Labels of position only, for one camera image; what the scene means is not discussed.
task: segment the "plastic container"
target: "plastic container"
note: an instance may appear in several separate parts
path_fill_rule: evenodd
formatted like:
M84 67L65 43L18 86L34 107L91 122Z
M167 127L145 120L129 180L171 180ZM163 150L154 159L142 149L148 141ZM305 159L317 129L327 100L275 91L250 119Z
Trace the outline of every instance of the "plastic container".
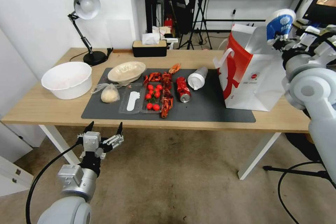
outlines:
M154 104L158 104L160 106L160 109L159 110L154 110L154 109L151 109L151 110L148 110L147 109L147 100L146 100L146 94L148 93L148 89L147 89L147 86L148 85L153 85L153 87L155 88L157 85L161 85L160 82L149 82L147 83L146 85L143 85L142 87L142 92L143 92L143 97L142 97L142 108L141 108L141 113L145 113L145 114L159 114L161 112L161 105L162 105L162 96L163 96L163 92L162 90L160 91L160 97L156 99L156 102L153 103Z
M107 78L112 82L118 82L120 85L127 85L139 79L145 70L146 65L142 62L126 62L112 68L107 74Z
M49 69L41 84L57 98L75 99L92 87L92 68L84 62L67 62Z
M118 111L119 114L138 114L142 108L142 102L145 97L145 95L143 94L143 84L142 83L131 83L129 86L130 87L126 86L125 91L123 92L119 111ZM127 105L130 99L130 94L133 91L140 93L140 98L135 100L134 109L132 111L128 111Z
M197 69L188 77L189 86L194 90L200 89L205 84L205 78L207 77L207 74L208 69L205 66Z

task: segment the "plastic bag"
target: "plastic bag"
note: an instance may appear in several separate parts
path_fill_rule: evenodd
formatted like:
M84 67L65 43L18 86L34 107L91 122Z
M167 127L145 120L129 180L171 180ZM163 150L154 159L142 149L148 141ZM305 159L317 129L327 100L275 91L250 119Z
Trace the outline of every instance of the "plastic bag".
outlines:
M92 91L91 93L98 93L100 90L102 90L102 94L100 96L102 102L105 103L112 103L120 100L120 95L119 92L116 88L115 85L113 84L108 84L108 83L102 83L98 84Z

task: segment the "table leg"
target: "table leg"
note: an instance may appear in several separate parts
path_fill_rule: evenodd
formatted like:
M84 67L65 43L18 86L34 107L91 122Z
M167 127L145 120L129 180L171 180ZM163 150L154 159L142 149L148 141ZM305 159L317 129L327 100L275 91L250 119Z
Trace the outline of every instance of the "table leg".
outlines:
M280 136L280 132L269 133L259 142L257 147L253 150L251 155L245 164L238 171L238 177L240 180L246 178L246 176L252 171L255 165L259 162L259 160L265 155L268 149L272 146L275 140Z
M50 141L56 146L56 148L62 153L63 151L69 149L69 145L64 140L60 132L53 125L39 125L44 133L49 137ZM80 163L79 159L76 157L74 152L71 150L64 154L65 159L69 164L77 165Z

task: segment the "beige bowl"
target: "beige bowl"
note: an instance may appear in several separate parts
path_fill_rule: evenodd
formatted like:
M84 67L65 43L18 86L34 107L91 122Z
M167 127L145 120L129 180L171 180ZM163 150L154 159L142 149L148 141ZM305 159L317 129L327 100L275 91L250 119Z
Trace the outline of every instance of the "beige bowl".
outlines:
M146 65L142 62L132 61L120 64L108 73L107 78L112 82L125 85L137 80L146 70Z

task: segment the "crayfish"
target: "crayfish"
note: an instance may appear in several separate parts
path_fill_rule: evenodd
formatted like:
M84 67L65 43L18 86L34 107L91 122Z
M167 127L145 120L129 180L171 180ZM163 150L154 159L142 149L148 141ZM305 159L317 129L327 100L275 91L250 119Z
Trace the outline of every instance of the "crayfish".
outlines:
M147 84L148 82L162 82L162 74L160 72L154 72L151 73L149 77L146 75L144 79L144 84Z
M163 98L162 98L162 106L161 106L161 118L166 118L168 115L168 111L173 107L174 97L170 93L169 89L164 89Z
M173 107L174 97L170 93L172 88L172 75L180 70L181 64L175 64L172 68L169 69L168 73L164 72L162 75L162 84L163 84L163 98L161 106L161 118L166 118L168 111Z

